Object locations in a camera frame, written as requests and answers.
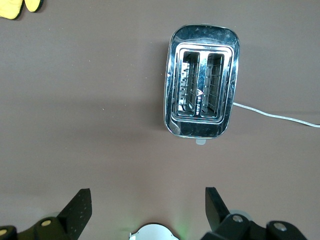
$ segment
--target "yellow object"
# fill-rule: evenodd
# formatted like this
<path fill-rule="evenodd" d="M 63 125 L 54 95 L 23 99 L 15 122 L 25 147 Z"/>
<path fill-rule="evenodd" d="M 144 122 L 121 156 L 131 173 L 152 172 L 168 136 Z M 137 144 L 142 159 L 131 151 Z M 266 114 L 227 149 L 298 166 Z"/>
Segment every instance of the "yellow object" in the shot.
<path fill-rule="evenodd" d="M 27 9 L 32 13 L 37 11 L 38 8 L 40 7 L 40 4 L 42 3 L 42 0 L 24 0 L 24 1 Z"/>
<path fill-rule="evenodd" d="M 17 18 L 24 2 L 30 12 L 36 12 L 43 0 L 0 0 L 0 17 L 11 20 Z"/>

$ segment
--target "white round object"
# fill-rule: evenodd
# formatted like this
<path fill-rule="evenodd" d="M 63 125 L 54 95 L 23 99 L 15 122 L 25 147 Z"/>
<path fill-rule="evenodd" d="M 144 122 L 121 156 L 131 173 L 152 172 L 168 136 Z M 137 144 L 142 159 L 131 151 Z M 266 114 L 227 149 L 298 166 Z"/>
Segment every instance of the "white round object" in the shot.
<path fill-rule="evenodd" d="M 135 234 L 130 233 L 129 240 L 179 240 L 172 232 L 160 224 L 148 224 Z"/>

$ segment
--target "power cord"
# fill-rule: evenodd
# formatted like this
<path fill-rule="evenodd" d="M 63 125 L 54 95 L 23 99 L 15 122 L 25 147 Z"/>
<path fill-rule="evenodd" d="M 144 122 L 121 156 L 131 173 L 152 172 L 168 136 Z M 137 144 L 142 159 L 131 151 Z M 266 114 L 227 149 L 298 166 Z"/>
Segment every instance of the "power cord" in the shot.
<path fill-rule="evenodd" d="M 266 113 L 264 111 L 260 111 L 258 109 L 253 108 L 253 107 L 242 105 L 242 104 L 236 103 L 236 102 L 234 102 L 233 105 L 235 105 L 237 107 L 240 107 L 240 108 L 243 108 L 243 109 L 248 109 L 248 110 L 254 111 L 254 112 L 258 113 L 258 114 L 262 114 L 262 115 L 267 116 L 267 117 L 276 118 L 276 119 L 284 119 L 284 120 L 296 122 L 296 123 L 299 123 L 299 124 L 307 125 L 307 126 L 310 126 L 310 127 L 320 128 L 320 124 L 313 124 L 313 123 L 310 123 L 310 122 L 307 122 L 307 121 L 302 121 L 302 120 L 299 120 L 299 119 L 296 119 L 296 118 L 292 118 L 292 117 L 280 116 L 280 115 L 274 115 L 274 114 Z"/>

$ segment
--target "logo on toaster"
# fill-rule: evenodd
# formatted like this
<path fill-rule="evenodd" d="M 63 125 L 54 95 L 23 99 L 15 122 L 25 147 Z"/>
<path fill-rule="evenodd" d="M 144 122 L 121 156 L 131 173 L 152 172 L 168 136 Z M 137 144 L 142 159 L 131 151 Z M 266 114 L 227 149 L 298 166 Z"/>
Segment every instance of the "logo on toaster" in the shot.
<path fill-rule="evenodd" d="M 204 94 L 204 93 L 203 93 L 201 90 L 199 90 L 199 89 L 196 90 L 196 95 L 197 95 L 197 96 L 200 96 L 200 95 L 202 95 L 202 94 Z"/>

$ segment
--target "stainless steel toaster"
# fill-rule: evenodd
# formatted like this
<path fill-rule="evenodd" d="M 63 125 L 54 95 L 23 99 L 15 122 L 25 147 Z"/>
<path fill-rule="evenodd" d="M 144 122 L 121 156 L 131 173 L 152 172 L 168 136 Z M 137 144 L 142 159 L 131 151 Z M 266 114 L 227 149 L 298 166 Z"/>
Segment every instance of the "stainless steel toaster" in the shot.
<path fill-rule="evenodd" d="M 173 34 L 164 90 L 164 123 L 171 133 L 205 140 L 226 130 L 239 48 L 237 35 L 224 27 L 186 25 Z"/>

